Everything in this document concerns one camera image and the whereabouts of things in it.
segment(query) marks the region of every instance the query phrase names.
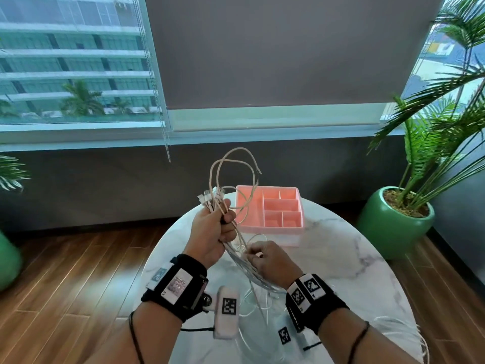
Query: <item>black cable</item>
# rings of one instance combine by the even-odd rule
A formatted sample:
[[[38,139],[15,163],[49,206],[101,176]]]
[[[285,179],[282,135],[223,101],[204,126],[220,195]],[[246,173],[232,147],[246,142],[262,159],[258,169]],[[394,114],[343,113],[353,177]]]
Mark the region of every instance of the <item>black cable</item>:
[[[140,350],[140,345],[138,345],[138,340],[136,339],[135,329],[133,328],[133,313],[135,313],[135,311],[131,312],[130,316],[128,317],[128,325],[130,326],[131,339],[133,340],[133,344],[135,345],[136,355],[138,355],[138,361],[140,362],[140,364],[145,364],[142,356],[142,351]]]
[[[308,351],[308,350],[310,350],[310,349],[314,348],[315,346],[320,345],[321,343],[322,343],[322,342],[321,342],[321,341],[319,341],[319,342],[317,342],[316,344],[313,344],[313,345],[310,345],[310,346],[306,346],[306,347],[304,347],[304,348],[303,348],[303,351]]]
[[[350,355],[349,355],[349,361],[347,362],[347,364],[352,364],[354,362],[355,352],[357,351],[359,344],[362,342],[362,339],[366,335],[370,326],[371,326],[371,324],[366,321],[364,330],[362,330],[360,335],[357,336],[357,338],[354,341],[354,344],[352,345],[352,349],[350,350]]]
[[[184,331],[184,332],[202,332],[202,331],[214,331],[214,327],[207,327],[207,328],[194,328],[194,329],[190,329],[190,328],[181,328],[180,330],[181,330],[181,331]]]

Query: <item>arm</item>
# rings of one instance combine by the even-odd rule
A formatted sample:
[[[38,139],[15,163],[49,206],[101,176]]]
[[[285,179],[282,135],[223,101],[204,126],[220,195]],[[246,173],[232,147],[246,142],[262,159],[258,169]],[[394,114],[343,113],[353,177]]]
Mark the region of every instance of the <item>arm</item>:
[[[303,275],[300,267],[272,241],[251,244],[246,257],[264,278],[285,290]],[[347,364],[352,345],[364,328],[365,322],[350,310],[337,309],[324,319],[320,325],[318,337],[335,364]],[[418,363],[403,349],[371,327],[357,347],[353,363],[377,362]]]
[[[201,210],[193,220],[189,241],[184,254],[191,256],[209,269],[224,254],[222,242],[234,240],[236,232],[231,222],[233,211],[224,215],[226,225],[221,225],[220,211]],[[167,363],[179,335],[182,321],[165,308],[143,302],[133,315],[133,328],[145,364]],[[85,364],[138,364],[138,356],[126,323],[110,340],[105,342]]]

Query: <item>pink organizer box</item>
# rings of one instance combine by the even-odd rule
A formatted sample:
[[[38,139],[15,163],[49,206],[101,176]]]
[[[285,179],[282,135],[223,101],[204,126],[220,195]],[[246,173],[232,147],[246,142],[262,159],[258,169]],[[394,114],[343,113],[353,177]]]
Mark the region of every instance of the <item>pink organizer box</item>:
[[[252,189],[250,185],[238,185],[236,188],[249,198]],[[236,192],[236,207],[241,207],[245,202],[245,198]],[[258,186],[247,211],[244,222],[240,223],[246,216],[246,209],[236,217],[239,230],[244,233],[262,233],[266,236],[300,235],[305,228],[300,192],[297,188]]]

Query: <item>person's right hand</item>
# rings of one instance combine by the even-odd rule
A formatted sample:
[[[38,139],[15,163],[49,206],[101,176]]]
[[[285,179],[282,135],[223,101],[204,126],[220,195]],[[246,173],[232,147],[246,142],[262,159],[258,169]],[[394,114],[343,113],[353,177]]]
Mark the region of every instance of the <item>person's right hand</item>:
[[[285,290],[303,275],[300,267],[274,241],[257,241],[250,244],[246,258],[265,279]]]

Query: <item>table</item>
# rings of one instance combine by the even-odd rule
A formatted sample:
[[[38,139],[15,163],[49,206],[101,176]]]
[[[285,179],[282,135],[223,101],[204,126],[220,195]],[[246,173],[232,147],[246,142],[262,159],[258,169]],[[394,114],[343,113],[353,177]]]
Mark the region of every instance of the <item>table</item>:
[[[227,194],[226,197],[234,204],[235,193]],[[201,207],[193,208],[177,220],[154,248],[143,269],[134,309],[139,305],[145,285],[154,271],[183,251],[189,239],[192,220]],[[328,209],[303,198],[302,207],[305,213],[305,233],[300,235],[300,247],[285,248],[300,268],[322,277],[361,318],[372,321],[378,316],[389,316],[415,327],[414,316],[401,285],[372,244],[352,225]],[[211,292],[216,292],[220,286],[226,285],[239,289],[242,295],[249,288],[246,277],[227,253],[209,269],[208,279],[206,290]],[[269,312],[276,311],[284,304],[281,299],[271,297],[270,302],[275,307]],[[258,324],[264,326],[259,311],[252,313],[250,317],[252,320],[241,318],[240,323],[245,324],[245,327]],[[203,328],[212,325],[213,313],[210,312],[201,313],[189,319],[184,327]],[[271,347],[272,344],[268,342],[272,343],[272,341],[267,337],[258,337],[257,331],[256,327],[247,330],[252,342],[257,344],[264,341],[264,347]],[[312,332],[309,332],[309,335],[313,336],[310,344],[318,340]],[[421,345],[418,341],[412,341],[409,336],[402,335],[392,335],[389,338],[422,362]],[[181,332],[170,362],[177,364],[252,362],[241,354],[238,348],[240,344],[240,339],[239,342],[214,340],[211,332]],[[311,355],[300,362],[332,363],[321,345],[310,351]]]

